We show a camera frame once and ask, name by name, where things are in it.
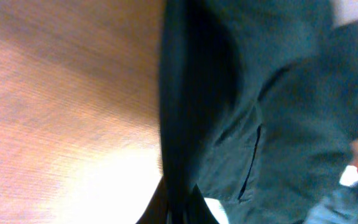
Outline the black shorts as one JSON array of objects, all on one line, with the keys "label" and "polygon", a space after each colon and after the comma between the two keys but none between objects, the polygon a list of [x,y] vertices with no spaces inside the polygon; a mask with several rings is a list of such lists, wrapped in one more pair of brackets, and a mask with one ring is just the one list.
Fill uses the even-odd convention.
[{"label": "black shorts", "polygon": [[168,221],[198,186],[231,223],[358,223],[339,184],[358,139],[358,20],[332,1],[165,3],[160,138]]}]

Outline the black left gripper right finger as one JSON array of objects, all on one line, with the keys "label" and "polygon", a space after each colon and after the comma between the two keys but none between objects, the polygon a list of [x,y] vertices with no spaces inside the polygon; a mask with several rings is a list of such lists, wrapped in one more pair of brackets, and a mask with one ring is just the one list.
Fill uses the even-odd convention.
[{"label": "black left gripper right finger", "polygon": [[218,224],[197,185],[185,206],[185,224]]}]

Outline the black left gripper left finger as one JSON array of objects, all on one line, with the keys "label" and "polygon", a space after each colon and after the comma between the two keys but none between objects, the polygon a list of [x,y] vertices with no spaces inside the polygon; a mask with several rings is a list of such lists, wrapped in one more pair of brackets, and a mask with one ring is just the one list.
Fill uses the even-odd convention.
[{"label": "black left gripper left finger", "polygon": [[166,224],[168,197],[164,178],[160,179],[155,192],[142,216],[136,224]]}]

